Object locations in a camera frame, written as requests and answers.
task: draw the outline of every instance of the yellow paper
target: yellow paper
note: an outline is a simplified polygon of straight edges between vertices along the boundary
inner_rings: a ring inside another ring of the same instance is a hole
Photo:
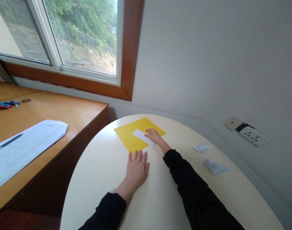
[[[128,152],[131,151],[131,154],[133,155],[135,150],[140,150],[140,149],[142,150],[146,148],[149,144],[145,143],[144,141],[137,138],[136,136],[133,136],[132,133],[136,129],[139,129],[142,132],[147,133],[146,129],[148,128],[156,129],[159,132],[160,136],[163,136],[165,134],[165,132],[162,129],[156,126],[148,118],[142,118],[140,120],[131,122],[124,126],[115,128],[114,131],[116,132],[118,137],[121,139],[121,141],[123,142]]]

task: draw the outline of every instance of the tree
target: tree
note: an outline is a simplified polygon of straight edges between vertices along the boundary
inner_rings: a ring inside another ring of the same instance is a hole
[[[117,3],[115,0],[44,0],[50,17],[77,27],[116,50]]]

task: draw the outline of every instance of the electrical outlet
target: electrical outlet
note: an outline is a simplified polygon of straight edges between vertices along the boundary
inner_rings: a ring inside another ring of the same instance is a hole
[[[246,126],[242,129],[239,135],[257,147],[262,147],[272,140],[270,137],[250,126]]]

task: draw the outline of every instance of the wooden desk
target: wooden desk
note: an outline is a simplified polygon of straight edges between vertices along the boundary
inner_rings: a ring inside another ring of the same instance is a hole
[[[76,230],[90,218],[103,196],[126,175],[128,152],[114,129],[147,117],[166,132],[163,139],[178,150],[246,230],[283,230],[266,201],[239,168],[210,141],[174,120],[150,114],[120,118],[100,131],[83,152],[70,180],[64,203],[61,230]],[[200,153],[193,146],[213,146]],[[158,145],[147,146],[150,162],[145,183],[136,191],[119,229],[191,229],[177,186],[163,161]],[[203,161],[231,170],[214,176]]]
[[[39,89],[32,89],[6,83],[0,83],[0,101],[7,101],[13,97],[28,95],[40,91],[41,90]]]
[[[48,91],[28,94],[28,99],[18,108],[0,110],[0,142],[46,119],[65,122],[68,129],[0,187],[0,211],[9,208],[61,216],[73,170],[89,141],[108,124],[109,104]]]

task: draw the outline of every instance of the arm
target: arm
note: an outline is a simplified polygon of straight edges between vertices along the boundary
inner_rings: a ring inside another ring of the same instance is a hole
[[[207,183],[195,172],[190,163],[159,136],[154,129],[147,129],[149,137],[164,154],[164,161],[178,186],[185,212],[192,229],[243,229],[227,211]]]
[[[101,200],[96,212],[79,230],[118,229],[124,215],[127,203],[134,192],[145,182],[148,176],[149,163],[147,152],[135,151],[133,158],[128,155],[126,177],[115,190],[107,193]]]

